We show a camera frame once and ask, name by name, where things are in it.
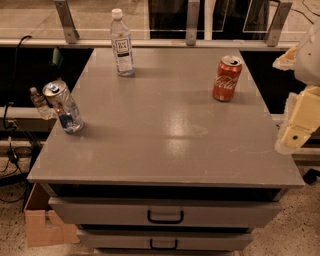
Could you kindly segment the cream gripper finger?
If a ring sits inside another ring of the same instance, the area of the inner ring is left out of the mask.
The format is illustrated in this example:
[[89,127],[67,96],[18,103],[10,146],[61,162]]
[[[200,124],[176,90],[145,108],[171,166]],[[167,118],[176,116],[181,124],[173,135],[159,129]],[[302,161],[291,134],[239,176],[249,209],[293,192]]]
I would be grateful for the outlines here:
[[291,47],[273,62],[272,67],[282,71],[293,70],[296,52],[297,46]]
[[320,127],[320,87],[307,85],[299,94],[289,93],[280,125],[275,150],[293,154]]

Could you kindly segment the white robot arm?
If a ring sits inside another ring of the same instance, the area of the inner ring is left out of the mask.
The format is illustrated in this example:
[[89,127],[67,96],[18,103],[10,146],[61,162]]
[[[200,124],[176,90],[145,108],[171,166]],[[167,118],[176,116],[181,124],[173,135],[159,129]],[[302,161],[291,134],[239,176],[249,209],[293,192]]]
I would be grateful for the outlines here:
[[300,93],[289,94],[275,143],[278,153],[293,154],[320,127],[320,22],[272,66],[293,70],[295,79],[306,85]]

